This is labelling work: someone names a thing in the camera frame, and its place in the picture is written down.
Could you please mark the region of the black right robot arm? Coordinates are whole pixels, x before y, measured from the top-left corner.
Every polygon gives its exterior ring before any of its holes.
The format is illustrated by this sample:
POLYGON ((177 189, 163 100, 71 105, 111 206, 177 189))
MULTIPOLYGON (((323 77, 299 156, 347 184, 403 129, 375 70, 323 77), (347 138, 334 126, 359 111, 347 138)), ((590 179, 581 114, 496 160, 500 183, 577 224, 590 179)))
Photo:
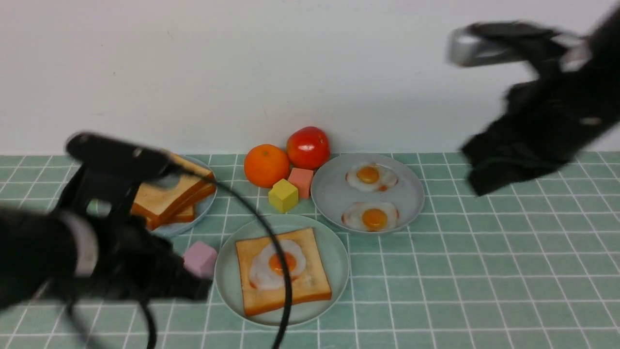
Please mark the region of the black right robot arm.
POLYGON ((537 73, 511 86, 503 114, 461 147, 476 196, 558 172, 619 123, 618 8, 587 36, 525 21, 460 27, 447 57, 460 67, 527 62, 537 73))

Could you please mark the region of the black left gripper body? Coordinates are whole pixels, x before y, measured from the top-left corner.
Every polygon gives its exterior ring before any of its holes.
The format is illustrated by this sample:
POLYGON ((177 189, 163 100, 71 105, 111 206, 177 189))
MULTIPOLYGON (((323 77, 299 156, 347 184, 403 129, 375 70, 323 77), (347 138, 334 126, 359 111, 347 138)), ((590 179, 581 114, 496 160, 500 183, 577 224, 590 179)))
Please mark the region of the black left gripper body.
POLYGON ((49 298, 189 300, 208 297, 211 280, 188 271, 172 244, 131 213, 143 183, 179 177, 179 165, 158 169, 98 169, 81 165, 54 210, 76 237, 76 272, 52 280, 49 298))

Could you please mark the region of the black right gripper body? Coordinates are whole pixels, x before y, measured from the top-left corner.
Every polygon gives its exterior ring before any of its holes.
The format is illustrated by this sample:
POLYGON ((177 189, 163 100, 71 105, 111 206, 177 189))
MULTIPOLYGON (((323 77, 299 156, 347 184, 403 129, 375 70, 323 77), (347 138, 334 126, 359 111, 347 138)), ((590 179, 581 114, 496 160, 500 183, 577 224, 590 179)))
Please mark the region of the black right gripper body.
POLYGON ((467 140, 461 152, 471 166, 476 196, 527 182, 571 162, 619 123, 619 75, 595 70, 513 86, 503 115, 467 140))

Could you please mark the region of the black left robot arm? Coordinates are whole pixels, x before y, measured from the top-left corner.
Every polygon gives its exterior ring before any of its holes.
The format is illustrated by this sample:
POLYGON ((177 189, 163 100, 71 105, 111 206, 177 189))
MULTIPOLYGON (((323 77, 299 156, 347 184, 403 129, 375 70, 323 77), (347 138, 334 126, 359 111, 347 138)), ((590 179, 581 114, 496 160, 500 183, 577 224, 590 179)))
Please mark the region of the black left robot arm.
POLYGON ((81 165, 50 212, 1 209, 1 306, 46 299, 203 301, 213 281, 131 214, 167 165, 81 165))

